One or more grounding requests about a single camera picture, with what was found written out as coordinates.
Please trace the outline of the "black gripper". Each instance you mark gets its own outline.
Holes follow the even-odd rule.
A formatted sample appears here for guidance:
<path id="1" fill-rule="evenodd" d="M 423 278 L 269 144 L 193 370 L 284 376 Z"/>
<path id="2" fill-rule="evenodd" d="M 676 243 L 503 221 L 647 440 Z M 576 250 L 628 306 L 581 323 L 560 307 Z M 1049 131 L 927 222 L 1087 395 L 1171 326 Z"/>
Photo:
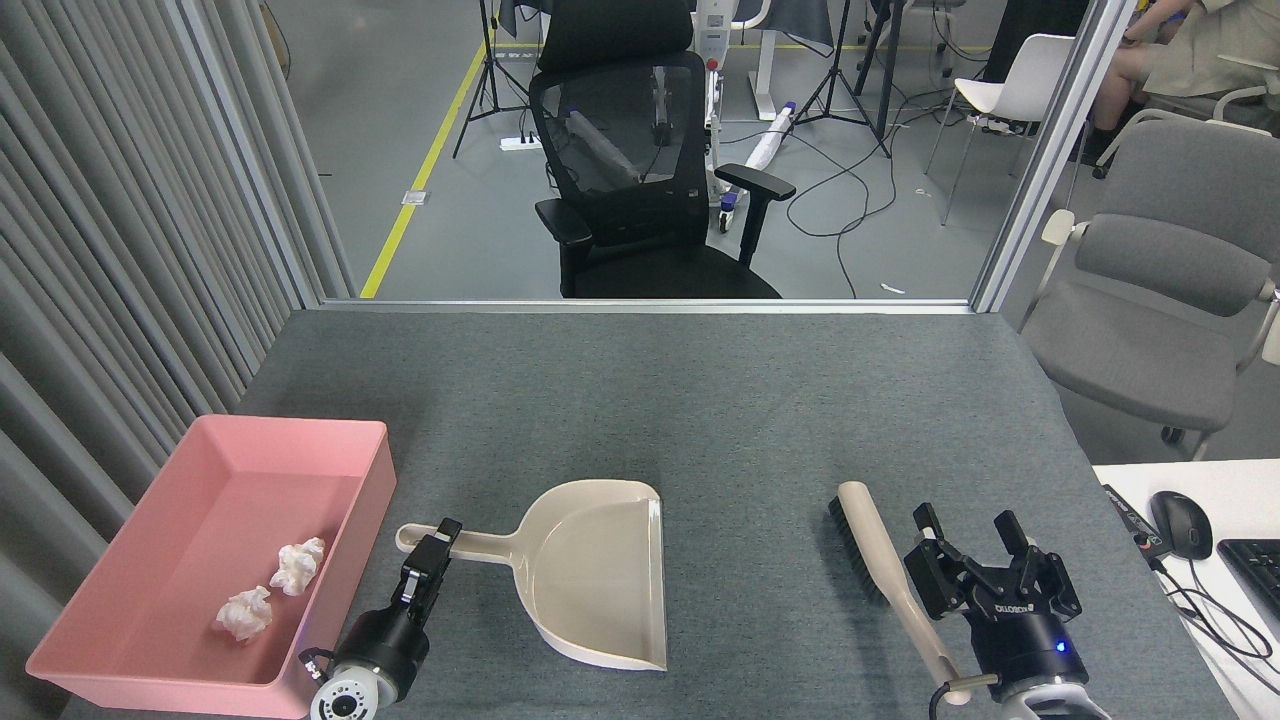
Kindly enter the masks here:
<path id="1" fill-rule="evenodd" d="M 911 514 L 920 537 L 905 556 L 925 611 L 932 619 L 961 607 L 975 609 L 975 659 L 997 682 L 992 696 L 1012 696 L 1032 687 L 1083 682 L 1083 661 L 1064 623 L 1082 614 L 1082 603 L 1060 555 L 1046 553 L 1029 539 L 1015 512 L 995 518 L 1006 552 L 1011 580 L 1002 592 L 1010 602 L 974 600 L 977 588 L 998 596 L 993 568 L 979 565 L 945 539 L 932 503 Z"/>
<path id="2" fill-rule="evenodd" d="M 461 521 L 444 519 L 426 532 L 401 566 L 401 605 L 360 615 L 335 651 L 338 669 L 366 667 L 379 675 L 380 701 L 404 700 L 429 653 L 424 626 L 462 529 Z"/>

